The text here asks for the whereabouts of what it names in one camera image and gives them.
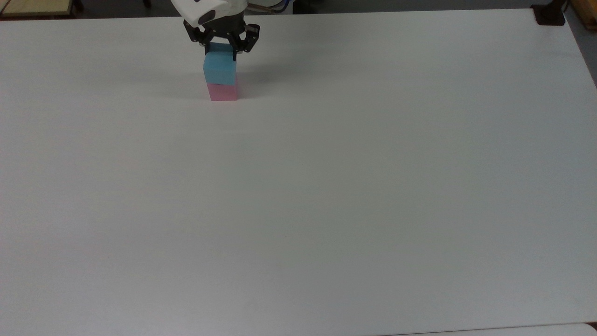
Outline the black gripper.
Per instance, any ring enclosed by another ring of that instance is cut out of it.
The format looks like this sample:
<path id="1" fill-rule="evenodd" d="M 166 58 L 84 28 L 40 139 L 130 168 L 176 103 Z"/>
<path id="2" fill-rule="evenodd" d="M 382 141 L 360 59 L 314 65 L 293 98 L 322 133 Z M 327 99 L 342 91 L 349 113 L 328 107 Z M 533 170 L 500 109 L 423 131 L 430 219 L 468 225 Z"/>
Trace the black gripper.
<path id="1" fill-rule="evenodd" d="M 214 37 L 222 37 L 226 40 L 231 39 L 233 48 L 233 61 L 237 61 L 239 53 L 249 53 L 260 37 L 260 26 L 256 24 L 244 23 L 244 14 L 224 16 L 203 24 L 205 28 L 202 31 L 198 27 L 191 26 L 187 21 L 183 21 L 185 30 L 189 39 L 203 47 L 204 54 L 210 51 L 210 43 Z"/>

